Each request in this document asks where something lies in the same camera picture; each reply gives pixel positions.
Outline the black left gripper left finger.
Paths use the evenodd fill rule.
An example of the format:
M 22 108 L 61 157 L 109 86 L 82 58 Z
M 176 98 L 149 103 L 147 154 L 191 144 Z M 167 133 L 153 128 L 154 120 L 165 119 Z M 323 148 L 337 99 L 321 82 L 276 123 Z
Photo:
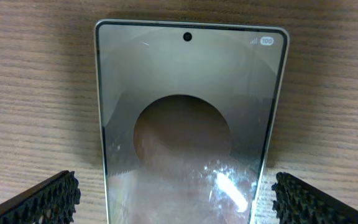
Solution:
M 0 223 L 73 223 L 79 181 L 64 170 L 0 204 Z

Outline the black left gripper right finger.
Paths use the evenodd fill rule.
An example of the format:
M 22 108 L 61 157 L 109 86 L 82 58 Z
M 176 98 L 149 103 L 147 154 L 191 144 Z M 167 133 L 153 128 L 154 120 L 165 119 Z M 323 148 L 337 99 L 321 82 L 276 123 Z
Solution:
M 280 224 L 358 224 L 358 210 L 286 173 L 276 174 L 272 209 Z

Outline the Samsung Galaxy smartphone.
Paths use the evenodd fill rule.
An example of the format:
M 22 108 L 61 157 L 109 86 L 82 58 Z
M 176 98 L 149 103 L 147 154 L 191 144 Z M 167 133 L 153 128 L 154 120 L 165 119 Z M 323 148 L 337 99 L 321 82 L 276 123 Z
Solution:
M 94 28 L 109 223 L 252 223 L 290 43 L 279 27 Z

